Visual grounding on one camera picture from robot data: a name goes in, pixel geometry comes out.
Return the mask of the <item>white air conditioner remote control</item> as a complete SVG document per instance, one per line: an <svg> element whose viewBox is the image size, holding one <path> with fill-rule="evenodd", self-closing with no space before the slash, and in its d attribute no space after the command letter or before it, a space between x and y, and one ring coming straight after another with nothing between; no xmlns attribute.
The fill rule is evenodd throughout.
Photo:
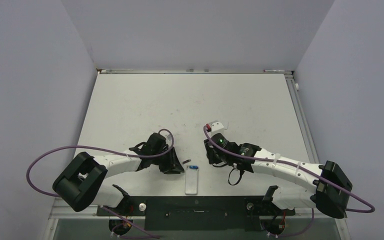
<svg viewBox="0 0 384 240"><path fill-rule="evenodd" d="M189 166L190 165L188 165L185 170L184 193L186 195L197 195L199 185L199 169L190 169Z"/></svg>

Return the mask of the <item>white battery compartment cover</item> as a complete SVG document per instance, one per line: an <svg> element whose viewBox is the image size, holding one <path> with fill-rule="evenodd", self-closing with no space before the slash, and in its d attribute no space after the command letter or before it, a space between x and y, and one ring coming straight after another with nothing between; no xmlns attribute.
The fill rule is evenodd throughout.
<svg viewBox="0 0 384 240"><path fill-rule="evenodd" d="M229 127L229 122L228 122L228 121L223 121L223 122L222 122L222 125L223 125L223 129L224 129L224 130L227 130L228 127Z"/></svg>

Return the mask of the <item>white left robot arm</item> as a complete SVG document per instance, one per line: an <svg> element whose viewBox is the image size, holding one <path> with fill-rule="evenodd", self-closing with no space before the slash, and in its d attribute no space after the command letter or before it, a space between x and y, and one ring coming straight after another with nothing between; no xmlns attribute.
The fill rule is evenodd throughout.
<svg viewBox="0 0 384 240"><path fill-rule="evenodd" d="M128 211L129 195L119 186L104 186L105 179L127 172L138 172L152 165L165 175L184 173L171 135L152 133L147 141L138 143L121 154L92 156L83 151L78 153L52 185L75 212L81 212L90 205L106 206L116 215Z"/></svg>

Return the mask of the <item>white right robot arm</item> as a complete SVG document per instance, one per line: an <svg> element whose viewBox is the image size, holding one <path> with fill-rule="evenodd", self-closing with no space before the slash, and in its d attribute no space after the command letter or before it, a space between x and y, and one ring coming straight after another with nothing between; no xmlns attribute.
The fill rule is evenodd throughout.
<svg viewBox="0 0 384 240"><path fill-rule="evenodd" d="M299 189L270 186L262 207L269 214L294 208L316 208L321 213L343 219L353 185L341 167L332 161L308 163L283 157L251 143L236 144L221 133L203 141L209 164L224 163L245 172L266 174L298 185Z"/></svg>

